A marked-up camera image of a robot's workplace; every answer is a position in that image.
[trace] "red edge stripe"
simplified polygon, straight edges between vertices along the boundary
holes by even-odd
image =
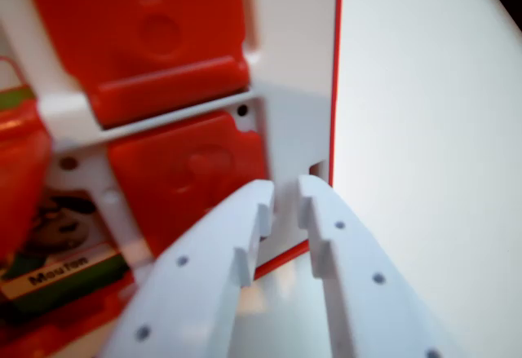
[[[335,109],[337,107],[337,82],[338,82],[338,68],[339,68],[339,47],[340,47],[340,33],[341,33],[341,6],[343,0],[335,0],[335,37],[334,37],[334,74],[332,78],[332,109],[330,118],[330,176],[328,182],[334,185],[334,130],[335,130]],[[276,268],[297,258],[299,255],[308,252],[308,240],[297,244],[265,264],[262,264],[255,270],[254,279],[258,279],[267,275]]]
[[[276,256],[272,260],[268,260],[265,264],[260,265],[256,268],[254,279],[259,279],[262,276],[267,275],[269,272],[272,272],[276,268],[282,266],[283,264],[289,262],[292,259],[297,258],[301,254],[306,254],[308,252],[308,240],[303,241],[300,244],[297,244],[295,247],[290,248],[286,252],[283,252],[279,256]]]

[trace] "toy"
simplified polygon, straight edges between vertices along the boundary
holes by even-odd
[[[45,186],[88,194],[130,269],[103,293],[3,329],[2,352],[47,354],[115,318],[125,287],[252,179],[276,185],[258,265],[306,249],[293,194],[300,174],[330,176],[336,1],[0,1],[9,49],[36,96],[0,117],[18,123],[0,126],[0,163],[18,172],[0,203],[0,256],[9,263],[24,246]]]

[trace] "red plastic panel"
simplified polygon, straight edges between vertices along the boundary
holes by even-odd
[[[0,260],[32,226],[50,158],[51,138],[34,100],[0,113]]]
[[[108,158],[155,255],[243,184],[267,177],[263,140],[227,113],[118,140]]]
[[[66,70],[115,126],[248,84],[241,0],[35,0]]]

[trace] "small hole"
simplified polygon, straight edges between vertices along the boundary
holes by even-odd
[[[431,348],[426,351],[426,358],[442,358],[442,355],[437,350]]]
[[[150,327],[148,325],[142,325],[136,331],[136,340],[143,342],[150,335]]]
[[[240,105],[237,107],[237,114],[239,116],[245,116],[248,113],[248,107],[246,105]]]
[[[386,278],[384,278],[384,275],[377,272],[374,274],[374,282],[378,285],[382,285],[384,282],[386,282]]]
[[[78,161],[74,157],[64,157],[60,160],[60,168],[63,170],[75,170],[78,168]]]
[[[177,263],[178,263],[178,266],[180,266],[180,267],[184,266],[185,264],[188,263],[188,257],[187,256],[179,256]]]

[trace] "white plastic arm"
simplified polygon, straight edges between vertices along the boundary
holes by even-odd
[[[334,357],[462,356],[337,193],[299,177],[299,226],[323,280]]]
[[[100,356],[225,357],[240,288],[270,234],[273,190],[248,183],[163,252]]]

